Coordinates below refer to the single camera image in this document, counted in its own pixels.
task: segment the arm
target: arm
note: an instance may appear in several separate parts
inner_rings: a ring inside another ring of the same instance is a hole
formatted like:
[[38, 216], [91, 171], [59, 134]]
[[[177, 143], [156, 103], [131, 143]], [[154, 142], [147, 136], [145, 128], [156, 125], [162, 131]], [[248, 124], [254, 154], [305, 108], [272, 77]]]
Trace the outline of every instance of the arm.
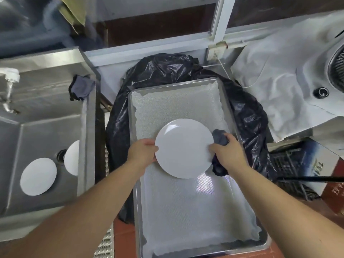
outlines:
[[250, 168], [239, 142], [226, 134], [227, 146], [212, 144], [257, 217], [286, 258], [335, 258], [344, 253], [344, 230], [288, 195]]
[[135, 142], [124, 165], [13, 243], [3, 258], [92, 257], [156, 151], [154, 140]]

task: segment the person's left hand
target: person's left hand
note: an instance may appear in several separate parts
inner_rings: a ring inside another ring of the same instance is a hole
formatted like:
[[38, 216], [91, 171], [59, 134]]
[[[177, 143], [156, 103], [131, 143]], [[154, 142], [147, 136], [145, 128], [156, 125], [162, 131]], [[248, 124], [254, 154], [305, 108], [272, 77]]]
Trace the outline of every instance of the person's left hand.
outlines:
[[133, 143], [128, 151], [127, 163], [134, 165], [139, 170], [145, 170], [145, 168], [156, 161], [155, 152], [158, 151], [158, 147], [154, 145], [153, 139], [140, 139]]

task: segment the dark fabric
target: dark fabric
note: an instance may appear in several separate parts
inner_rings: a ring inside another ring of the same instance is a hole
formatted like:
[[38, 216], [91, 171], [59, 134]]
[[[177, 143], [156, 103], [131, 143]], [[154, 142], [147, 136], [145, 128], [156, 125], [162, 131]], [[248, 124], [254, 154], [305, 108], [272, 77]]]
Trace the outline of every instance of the dark fabric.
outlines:
[[70, 100], [84, 100], [91, 93], [96, 83], [88, 77], [75, 75], [68, 88]]
[[[225, 86], [239, 131], [238, 139], [243, 143], [249, 164], [262, 175], [273, 176], [275, 171], [266, 146], [268, 117], [263, 107], [242, 87], [211, 70], [204, 69], [198, 59], [184, 54], [148, 56], [128, 69], [106, 128], [110, 170], [120, 167], [127, 160], [130, 147], [128, 94], [132, 90], [210, 77], [220, 78]], [[128, 199], [119, 213], [122, 221], [134, 222], [134, 213], [129, 211], [133, 210], [132, 206], [133, 200]]]
[[[224, 135], [224, 133], [226, 133], [226, 131], [215, 129], [212, 133], [213, 138], [214, 138], [214, 143], [219, 144], [221, 146], [226, 146], [228, 144], [228, 140], [226, 136]], [[228, 175], [227, 170], [220, 164], [219, 160], [217, 159], [216, 154], [213, 157], [212, 165], [213, 165], [213, 173], [215, 175], [217, 176]]]

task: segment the yellow cloth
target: yellow cloth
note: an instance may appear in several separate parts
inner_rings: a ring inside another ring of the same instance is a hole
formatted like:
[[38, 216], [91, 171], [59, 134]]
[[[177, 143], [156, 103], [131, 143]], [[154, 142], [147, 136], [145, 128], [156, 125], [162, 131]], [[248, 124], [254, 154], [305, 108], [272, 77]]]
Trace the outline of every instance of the yellow cloth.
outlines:
[[86, 1], [87, 0], [61, 0], [66, 7], [60, 7], [60, 13], [73, 26], [74, 24], [85, 25]]

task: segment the faucet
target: faucet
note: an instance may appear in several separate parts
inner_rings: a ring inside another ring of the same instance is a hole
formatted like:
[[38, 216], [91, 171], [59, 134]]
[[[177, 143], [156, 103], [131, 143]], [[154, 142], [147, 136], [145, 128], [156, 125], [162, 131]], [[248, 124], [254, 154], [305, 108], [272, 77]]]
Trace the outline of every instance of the faucet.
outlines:
[[19, 82], [20, 79], [19, 70], [14, 68], [0, 68], [0, 75], [5, 75], [5, 80], [7, 80], [6, 97], [0, 96], [0, 103], [2, 103], [7, 112], [18, 114], [18, 111], [10, 107], [10, 103], [13, 85], [16, 82]]

